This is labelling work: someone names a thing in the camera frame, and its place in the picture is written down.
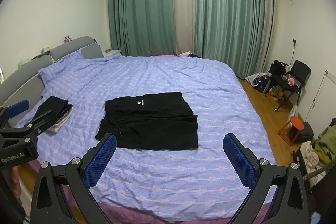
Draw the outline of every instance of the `white nightstand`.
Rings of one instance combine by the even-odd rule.
[[[111,50],[110,52],[103,52],[104,57],[121,53],[121,50]]]

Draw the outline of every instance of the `office chair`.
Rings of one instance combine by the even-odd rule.
[[[274,75],[274,74],[271,75],[271,82],[270,82],[268,90],[266,90],[266,93],[265,93],[266,95],[273,86],[277,86],[277,85],[281,86],[283,90],[287,90],[291,92],[290,95],[286,98],[286,100],[284,100],[282,104],[280,104],[278,107],[274,109],[275,112],[277,112],[279,108],[282,107],[283,104],[286,101],[288,101],[288,99],[294,93],[298,94],[296,105],[299,104],[301,90],[305,86],[306,79],[308,75],[310,74],[310,72],[311,72],[311,69],[305,63],[302,63],[299,60],[295,60],[292,69],[284,74],[284,75],[291,75],[292,77],[294,77],[300,83],[300,86],[297,85],[297,82],[295,83],[294,86],[290,86],[288,85],[288,82],[286,80],[283,80],[281,75]]]

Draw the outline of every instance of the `gray headboard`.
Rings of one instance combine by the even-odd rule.
[[[92,37],[80,37],[52,49],[49,55],[28,62],[0,85],[0,106],[10,106],[25,99],[29,101],[28,111],[8,121],[10,127],[14,127],[41,99],[44,85],[38,70],[80,48],[85,59],[103,57],[100,46]]]

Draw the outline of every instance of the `wall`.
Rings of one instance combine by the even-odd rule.
[[[294,60],[307,64],[312,73],[301,93],[299,113],[305,119],[325,70],[336,75],[336,0],[277,0],[273,43],[265,68],[278,59],[291,61],[293,39],[297,40]],[[307,119],[315,137],[336,116],[336,85],[326,79]],[[291,100],[296,104],[297,95]]]
[[[32,58],[47,46],[91,36],[110,48],[107,0],[3,0],[0,4],[0,68],[5,77],[22,54]]]

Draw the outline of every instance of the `bed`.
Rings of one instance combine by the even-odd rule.
[[[223,148],[234,133],[258,158],[275,164],[263,124],[233,71],[215,60],[189,57],[103,58],[91,37],[61,45],[37,58],[0,86],[0,104],[28,99],[30,109],[9,121],[28,122],[49,96],[67,99],[73,114],[57,134],[39,136],[40,163],[67,164],[95,146],[106,100],[182,92],[198,115],[197,150],[152,151],[117,148],[99,183],[90,191],[113,223],[227,223],[248,188],[242,186]],[[271,188],[260,222],[271,202]],[[68,200],[74,204],[69,191]]]

